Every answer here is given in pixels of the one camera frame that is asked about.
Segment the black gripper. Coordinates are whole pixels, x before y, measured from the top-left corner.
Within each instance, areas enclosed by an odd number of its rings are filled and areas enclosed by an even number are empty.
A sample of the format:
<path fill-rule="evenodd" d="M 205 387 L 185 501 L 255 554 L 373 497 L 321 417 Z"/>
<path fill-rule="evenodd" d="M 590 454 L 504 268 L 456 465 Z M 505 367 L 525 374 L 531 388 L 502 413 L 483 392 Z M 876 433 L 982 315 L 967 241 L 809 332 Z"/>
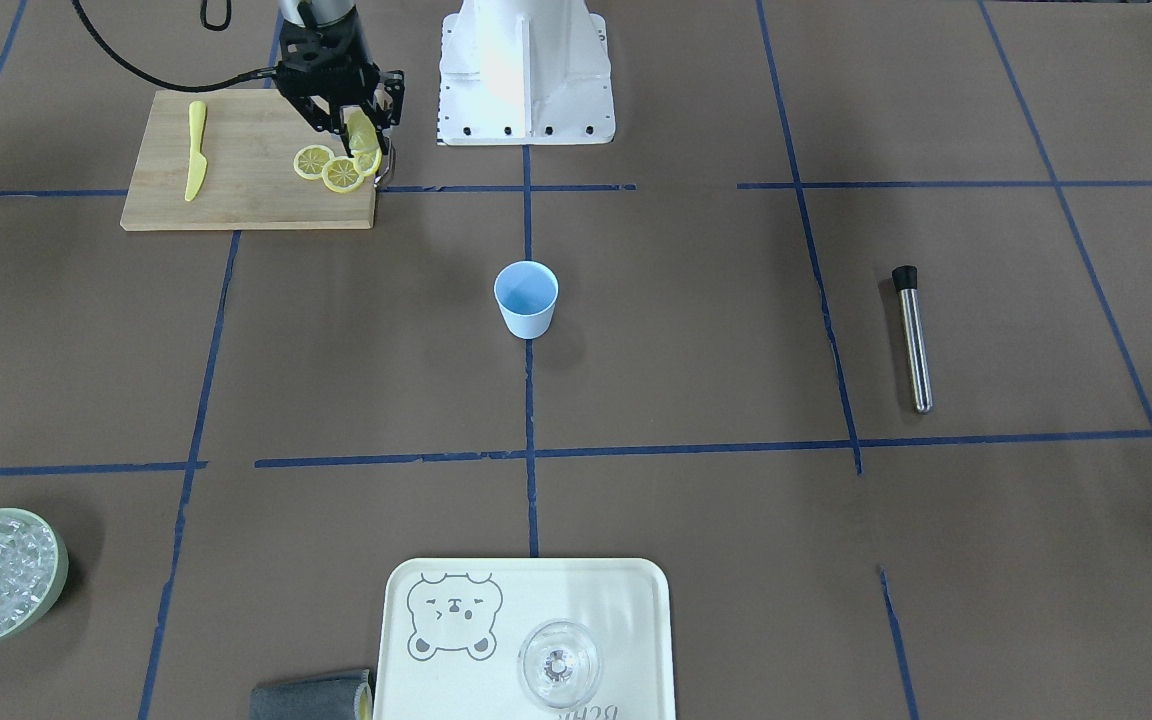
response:
<path fill-rule="evenodd" d="M 340 132 L 355 156 L 357 109 L 376 128 L 380 164 L 374 181 L 393 172 L 391 127 L 401 123 L 404 73 L 372 61 L 362 26 L 280 26 L 276 90 L 316 131 Z"/>

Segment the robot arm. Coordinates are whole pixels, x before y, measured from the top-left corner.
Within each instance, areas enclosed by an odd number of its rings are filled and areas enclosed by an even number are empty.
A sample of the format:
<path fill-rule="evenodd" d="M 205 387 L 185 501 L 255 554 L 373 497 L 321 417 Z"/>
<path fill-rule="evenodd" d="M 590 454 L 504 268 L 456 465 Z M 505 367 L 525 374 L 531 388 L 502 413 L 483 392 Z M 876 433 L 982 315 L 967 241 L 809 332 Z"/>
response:
<path fill-rule="evenodd" d="M 372 182 L 388 182 L 391 129 L 401 123 L 404 71 L 372 60 L 355 1 L 280 1 L 273 83 L 317 132 L 348 143 L 346 111 L 361 109 L 378 136 L 381 164 Z"/>

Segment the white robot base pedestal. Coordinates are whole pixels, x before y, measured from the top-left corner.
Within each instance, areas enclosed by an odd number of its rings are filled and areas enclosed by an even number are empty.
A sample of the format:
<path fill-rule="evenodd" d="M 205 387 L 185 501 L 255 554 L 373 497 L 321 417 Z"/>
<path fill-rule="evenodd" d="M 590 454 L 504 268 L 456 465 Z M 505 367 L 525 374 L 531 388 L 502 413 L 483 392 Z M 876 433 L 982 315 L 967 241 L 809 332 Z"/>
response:
<path fill-rule="evenodd" d="M 607 23 L 584 1 L 465 1 L 445 15 L 440 40 L 440 145 L 616 137 Z"/>

